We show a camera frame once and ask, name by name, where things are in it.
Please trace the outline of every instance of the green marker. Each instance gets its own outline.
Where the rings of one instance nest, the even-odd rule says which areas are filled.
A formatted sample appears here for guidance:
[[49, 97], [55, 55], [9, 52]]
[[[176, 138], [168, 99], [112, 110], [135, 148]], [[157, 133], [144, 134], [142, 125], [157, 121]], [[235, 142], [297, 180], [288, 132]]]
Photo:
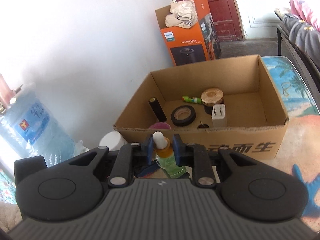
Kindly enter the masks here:
[[202, 104], [201, 98], [190, 98], [188, 96], [182, 96], [182, 101], [193, 104]]

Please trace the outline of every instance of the pink object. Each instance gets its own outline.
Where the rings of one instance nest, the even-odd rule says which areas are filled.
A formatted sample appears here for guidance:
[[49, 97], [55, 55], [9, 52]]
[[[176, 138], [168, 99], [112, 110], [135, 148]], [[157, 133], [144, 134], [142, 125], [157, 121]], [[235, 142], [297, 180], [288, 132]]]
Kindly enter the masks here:
[[320, 18], [303, 0], [291, 0], [290, 7], [292, 14], [300, 16], [302, 20], [311, 24], [317, 31], [320, 31]]
[[0, 101], [2, 102], [4, 108], [8, 108], [10, 104], [10, 99], [13, 97], [14, 97], [14, 93], [9, 88], [2, 74], [0, 74]]
[[166, 122], [156, 122], [155, 124], [151, 125], [149, 129], [171, 129], [171, 126]]

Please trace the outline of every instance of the cardboard box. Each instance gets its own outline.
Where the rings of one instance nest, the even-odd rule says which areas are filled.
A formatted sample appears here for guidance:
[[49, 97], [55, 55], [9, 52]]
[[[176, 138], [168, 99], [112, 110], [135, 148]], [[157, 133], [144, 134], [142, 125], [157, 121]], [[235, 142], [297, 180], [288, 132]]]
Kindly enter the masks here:
[[177, 26], [167, 28], [165, 17], [170, 14], [170, 5], [156, 10], [162, 37], [175, 66], [219, 58], [221, 54], [208, 0], [193, 1], [198, 22], [190, 29]]
[[[212, 87], [224, 93], [228, 127], [213, 128], [203, 105], [188, 104], [181, 96], [199, 97]], [[119, 116], [114, 129], [128, 142], [143, 142], [156, 122], [148, 99], [156, 97], [172, 130], [161, 132], [172, 140], [179, 133], [184, 143], [198, 143], [217, 150], [227, 145], [255, 159], [276, 156], [289, 117], [281, 97], [259, 55], [219, 59], [167, 68], [147, 75]], [[191, 105], [196, 119], [185, 127], [173, 125], [170, 115], [178, 106]], [[200, 122], [210, 126], [197, 129]]]

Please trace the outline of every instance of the concrete floor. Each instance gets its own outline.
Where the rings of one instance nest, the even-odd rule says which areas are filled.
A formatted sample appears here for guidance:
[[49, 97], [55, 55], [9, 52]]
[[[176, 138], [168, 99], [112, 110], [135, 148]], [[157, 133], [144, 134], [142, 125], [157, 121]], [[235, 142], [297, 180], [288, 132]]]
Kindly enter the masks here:
[[[260, 54], [260, 56], [277, 56], [278, 43], [271, 40], [254, 41], [227, 41], [221, 42], [221, 57], [238, 57], [245, 55]], [[290, 58], [290, 52], [287, 48], [282, 48], [282, 56]]]

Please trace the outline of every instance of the green liquid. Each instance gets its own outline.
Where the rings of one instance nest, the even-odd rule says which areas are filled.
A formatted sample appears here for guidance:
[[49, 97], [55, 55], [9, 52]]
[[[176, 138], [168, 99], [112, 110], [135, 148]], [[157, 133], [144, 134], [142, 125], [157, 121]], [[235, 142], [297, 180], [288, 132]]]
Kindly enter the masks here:
[[174, 158], [174, 154], [167, 158], [160, 158], [158, 155], [156, 156], [156, 162], [158, 163], [160, 168], [163, 168], [166, 170], [166, 172], [169, 174], [170, 178], [177, 179], [181, 175], [185, 174], [187, 172], [187, 169], [185, 166], [179, 167], [176, 165], [176, 160]]

